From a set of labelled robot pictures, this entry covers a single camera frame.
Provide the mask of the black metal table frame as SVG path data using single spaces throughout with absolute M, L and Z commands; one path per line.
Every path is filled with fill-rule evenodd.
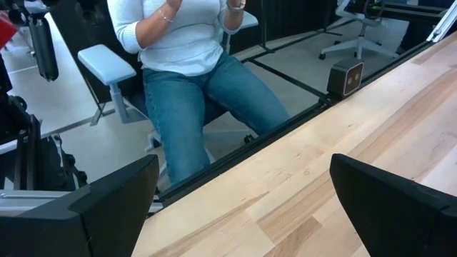
M 388 72 L 392 71 L 394 68 L 400 66 L 402 63 L 408 61 L 409 59 L 412 59 L 413 57 L 422 54 L 425 50 L 428 50 L 434 44 L 435 43 L 433 42 L 424 41 L 419 45 L 415 46 L 414 48 L 408 50 L 399 58 L 392 61 L 390 64 L 380 69 L 379 71 L 375 71 L 372 74 L 365 76 L 361 80 L 361 85 L 357 91 L 360 91 L 361 89 L 367 87 L 370 83 L 373 83 L 376 79 L 379 79 L 380 77 L 386 75 Z M 157 193 L 159 202 L 155 203 L 161 203 L 162 205 L 161 207 L 159 207 L 158 210 L 148 213 L 146 217 L 149 218 L 153 216 L 155 213 L 158 213 L 161 209 L 170 206 L 174 202 L 190 194 L 192 191 L 195 191 L 199 187 L 203 186 L 205 183 L 208 183 L 217 176 L 220 176 L 221 174 L 227 172 L 230 168 L 233 168 L 242 161 L 245 161 L 255 153 L 271 145 L 273 142 L 284 137 L 286 134 L 292 132 L 294 129 L 297 129 L 299 126 L 307 123 L 308 121 L 317 117 L 319 114 L 322 114 L 329 108 L 335 106 L 343 100 L 346 100 L 349 96 L 354 95 L 357 91 L 354 91 L 352 94 L 349 94 L 348 96 L 336 96 L 335 94 L 326 94 L 324 96 L 324 100 L 330 99 L 329 104 L 325 104 L 322 100 L 319 100 L 317 104 L 314 104 L 311 107 L 302 111 L 301 113 L 293 116 L 286 123 L 279 126 L 276 130 L 272 131 L 271 133 L 268 133 L 265 136 L 257 137 L 250 143 L 245 144 L 242 147 L 224 156 L 223 158 L 220 158 L 219 160 L 211 164 L 208 168 L 205 168 L 204 170 L 195 173 L 194 175 L 188 177 L 176 186 L 172 186 L 171 188 L 161 193 Z

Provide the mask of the black backpack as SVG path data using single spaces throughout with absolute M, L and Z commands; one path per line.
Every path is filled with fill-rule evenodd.
M 38 168 L 34 189 L 40 191 L 75 191 L 87 184 L 87 175 L 76 168 L 76 159 L 62 148 L 58 133 L 39 141 Z

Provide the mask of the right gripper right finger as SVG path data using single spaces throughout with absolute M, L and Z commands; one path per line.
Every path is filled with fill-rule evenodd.
M 457 197 L 335 153 L 329 169 L 371 257 L 457 257 Z

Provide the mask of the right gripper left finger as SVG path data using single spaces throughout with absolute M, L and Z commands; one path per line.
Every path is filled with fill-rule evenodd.
M 91 257 L 131 257 L 153 202 L 159 158 L 150 154 L 88 185 L 71 204 L 82 219 Z

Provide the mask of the person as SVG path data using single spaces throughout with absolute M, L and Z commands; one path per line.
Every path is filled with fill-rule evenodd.
M 116 38 L 141 62 L 145 105 L 164 148 L 168 177 L 178 184 L 210 164 L 204 146 L 208 102 L 258 135 L 289 113 L 250 69 L 228 54 L 219 31 L 235 34 L 246 0 L 107 0 Z

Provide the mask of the silver aluminium bar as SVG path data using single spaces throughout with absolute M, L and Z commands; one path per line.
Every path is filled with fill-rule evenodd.
M 442 40 L 456 21 L 457 2 L 454 2 L 453 5 L 445 12 L 443 18 L 435 26 L 433 31 L 429 34 L 428 38 L 426 39 L 427 42 L 437 43 Z

